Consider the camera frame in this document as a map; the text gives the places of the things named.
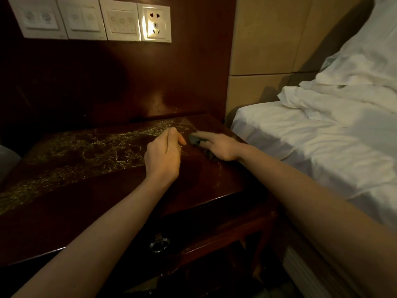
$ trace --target hand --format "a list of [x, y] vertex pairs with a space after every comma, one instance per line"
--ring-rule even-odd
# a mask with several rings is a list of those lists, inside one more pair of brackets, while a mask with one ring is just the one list
[[198, 131], [192, 135], [201, 139], [207, 139], [208, 141], [201, 141], [200, 146], [211, 150], [220, 160], [232, 161], [239, 158], [242, 143], [237, 142], [232, 137], [202, 131]]
[[179, 175], [181, 146], [186, 141], [176, 128], [166, 129], [147, 146], [145, 153], [146, 178], [171, 185]]

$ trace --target person's left arm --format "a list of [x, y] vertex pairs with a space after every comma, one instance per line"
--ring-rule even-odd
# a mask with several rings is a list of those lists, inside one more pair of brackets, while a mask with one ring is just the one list
[[181, 147], [176, 128], [148, 144], [146, 179], [84, 230], [13, 297], [95, 297], [154, 206], [178, 177]]

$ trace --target person's left hand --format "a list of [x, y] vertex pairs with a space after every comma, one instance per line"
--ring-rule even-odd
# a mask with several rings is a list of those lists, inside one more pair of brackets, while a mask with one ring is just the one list
[[171, 185], [179, 175], [181, 164], [181, 146], [185, 139], [171, 127], [166, 129], [147, 146], [145, 153], [146, 178]]

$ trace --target person's right arm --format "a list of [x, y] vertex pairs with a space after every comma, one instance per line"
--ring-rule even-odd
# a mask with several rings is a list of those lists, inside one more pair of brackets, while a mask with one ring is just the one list
[[238, 160], [321, 246], [376, 297], [397, 297], [397, 236], [342, 197], [259, 149], [223, 135], [197, 132], [201, 147]]

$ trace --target beige wall panel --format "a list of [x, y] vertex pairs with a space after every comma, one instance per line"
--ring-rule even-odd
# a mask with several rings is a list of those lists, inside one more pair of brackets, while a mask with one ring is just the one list
[[373, 0], [313, 0], [293, 71], [318, 71], [360, 30], [372, 7]]
[[279, 100], [277, 94], [288, 80], [289, 74], [230, 76], [225, 125], [231, 126], [237, 110], [243, 106]]
[[312, 0], [237, 0], [231, 75], [290, 73]]
[[301, 81], [312, 81], [316, 75], [317, 72], [292, 73], [287, 86], [298, 87]]

